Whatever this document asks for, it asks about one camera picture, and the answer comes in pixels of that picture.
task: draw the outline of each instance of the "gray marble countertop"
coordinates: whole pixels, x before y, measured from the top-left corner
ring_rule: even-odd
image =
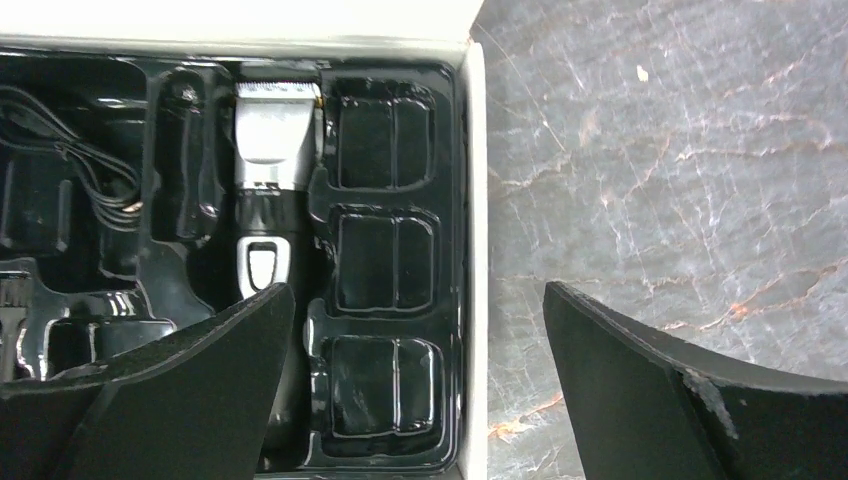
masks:
[[[717,352],[848,380],[842,3],[486,1],[490,478],[583,478],[549,280]]]

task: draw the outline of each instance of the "white cardboard flap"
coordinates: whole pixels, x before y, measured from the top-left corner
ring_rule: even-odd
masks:
[[[109,41],[340,42],[398,38],[465,42],[483,0],[74,0],[4,5],[0,37]]]

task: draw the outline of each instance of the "white box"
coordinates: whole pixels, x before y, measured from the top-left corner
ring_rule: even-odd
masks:
[[[483,0],[214,2],[97,0],[3,6],[0,45],[182,56],[431,59],[457,67],[468,96],[470,204],[467,390],[459,470],[486,478],[488,362],[488,198],[483,50],[469,29]]]

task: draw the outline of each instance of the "coiled cord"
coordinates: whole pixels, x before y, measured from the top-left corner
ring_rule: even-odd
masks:
[[[32,94],[0,85],[0,145],[24,152],[58,152],[73,165],[97,219],[134,232],[141,216],[141,185],[133,168],[87,143]]]

